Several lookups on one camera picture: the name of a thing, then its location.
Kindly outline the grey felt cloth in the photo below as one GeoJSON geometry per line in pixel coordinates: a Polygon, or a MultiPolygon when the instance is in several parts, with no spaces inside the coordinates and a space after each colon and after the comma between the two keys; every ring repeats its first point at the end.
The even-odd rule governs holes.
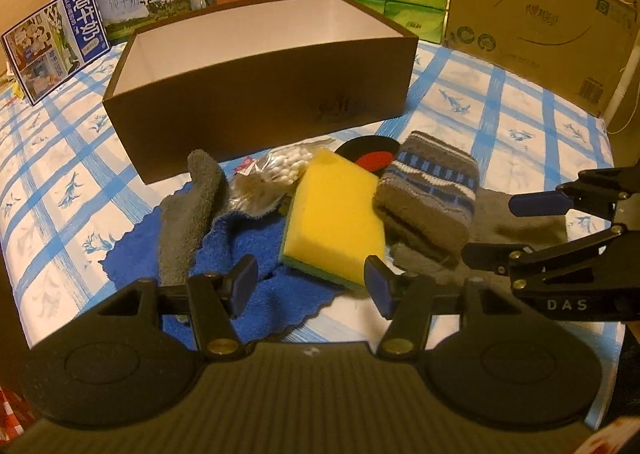
{"type": "MultiPolygon", "coordinates": [[[[564,216],[516,217],[508,208],[510,195],[479,189],[475,216],[470,230],[471,243],[525,244],[535,251],[567,242],[564,216]]],[[[496,289],[510,291],[507,277],[489,272],[473,270],[462,260],[454,266],[446,266],[423,256],[405,244],[394,244],[390,248],[394,265],[402,270],[428,275],[438,284],[462,285],[467,278],[480,277],[496,289]]]]}

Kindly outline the blue fluffy towel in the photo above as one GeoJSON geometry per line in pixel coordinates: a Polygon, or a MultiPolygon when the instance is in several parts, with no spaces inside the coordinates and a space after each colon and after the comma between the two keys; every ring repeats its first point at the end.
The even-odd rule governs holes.
{"type": "MultiPolygon", "coordinates": [[[[160,279],[160,261],[178,257],[178,237],[160,243],[168,218],[158,207],[115,243],[102,261],[116,289],[140,279],[160,279]]],[[[231,324],[240,341],[259,341],[302,325],[331,304],[340,286],[285,266],[279,259],[285,220],[275,211],[250,217],[232,211],[218,217],[192,254],[192,274],[229,274],[231,324]]]]}

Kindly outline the yellow green sponge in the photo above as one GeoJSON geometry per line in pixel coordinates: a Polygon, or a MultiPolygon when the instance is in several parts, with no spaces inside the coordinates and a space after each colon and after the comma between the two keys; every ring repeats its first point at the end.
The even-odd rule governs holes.
{"type": "Polygon", "coordinates": [[[385,254],[384,226],[373,209],[378,177],[322,149],[310,161],[288,210],[280,260],[360,292],[366,259],[385,254]]]}

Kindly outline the striped knitted sock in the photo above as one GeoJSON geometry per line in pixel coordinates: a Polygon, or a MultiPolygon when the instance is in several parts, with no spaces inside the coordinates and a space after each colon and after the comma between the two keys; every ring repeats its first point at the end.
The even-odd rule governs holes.
{"type": "Polygon", "coordinates": [[[479,186],[471,154],[413,130],[378,181],[373,209],[398,241],[453,266],[469,242],[479,186]]]}

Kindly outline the cotton swab plastic bag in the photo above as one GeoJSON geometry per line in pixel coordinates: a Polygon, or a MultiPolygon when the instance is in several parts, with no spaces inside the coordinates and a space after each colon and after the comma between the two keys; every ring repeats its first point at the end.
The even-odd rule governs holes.
{"type": "Polygon", "coordinates": [[[267,214],[294,189],[324,141],[303,142],[273,149],[256,159],[250,174],[235,170],[230,180],[229,208],[252,217],[267,214]]]}

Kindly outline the small pink wrapper packet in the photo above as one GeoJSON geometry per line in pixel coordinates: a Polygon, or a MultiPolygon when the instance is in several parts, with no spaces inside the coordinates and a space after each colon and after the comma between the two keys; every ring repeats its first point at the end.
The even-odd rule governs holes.
{"type": "Polygon", "coordinates": [[[236,172],[238,174],[250,174],[250,172],[255,168],[256,163],[256,159],[247,156],[245,159],[243,159],[243,162],[238,167],[236,167],[236,172]]]}

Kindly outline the black red round pad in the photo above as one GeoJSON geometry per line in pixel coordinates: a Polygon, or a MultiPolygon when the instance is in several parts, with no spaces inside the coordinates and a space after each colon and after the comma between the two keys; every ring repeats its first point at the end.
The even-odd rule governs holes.
{"type": "Polygon", "coordinates": [[[390,137],[361,136],[341,144],[335,153],[359,167],[381,177],[395,159],[400,143],[390,137]]]}

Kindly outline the large brown cardboard carton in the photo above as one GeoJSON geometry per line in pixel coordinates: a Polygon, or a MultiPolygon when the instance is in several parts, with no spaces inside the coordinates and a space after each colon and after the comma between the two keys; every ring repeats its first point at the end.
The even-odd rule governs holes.
{"type": "Polygon", "coordinates": [[[639,32],[639,0],[450,0],[446,45],[599,116],[639,32]]]}

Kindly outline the red checked cloth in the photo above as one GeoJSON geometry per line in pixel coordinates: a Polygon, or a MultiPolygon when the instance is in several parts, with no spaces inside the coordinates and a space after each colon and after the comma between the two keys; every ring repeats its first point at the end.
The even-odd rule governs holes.
{"type": "Polygon", "coordinates": [[[37,422],[28,402],[17,392],[0,387],[0,446],[6,448],[37,422]]]}

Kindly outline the brown open cardboard box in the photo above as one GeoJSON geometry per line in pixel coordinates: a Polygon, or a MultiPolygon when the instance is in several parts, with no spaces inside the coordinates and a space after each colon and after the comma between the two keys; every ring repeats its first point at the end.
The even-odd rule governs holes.
{"type": "Polygon", "coordinates": [[[137,29],[103,105],[145,183],[405,112],[418,40],[354,0],[241,0],[137,29]]]}

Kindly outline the blue milk carton box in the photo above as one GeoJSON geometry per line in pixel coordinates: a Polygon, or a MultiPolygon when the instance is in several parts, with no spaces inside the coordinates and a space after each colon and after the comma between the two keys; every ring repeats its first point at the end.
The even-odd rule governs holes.
{"type": "Polygon", "coordinates": [[[111,48],[96,0],[50,0],[4,32],[2,45],[32,104],[111,48]]]}

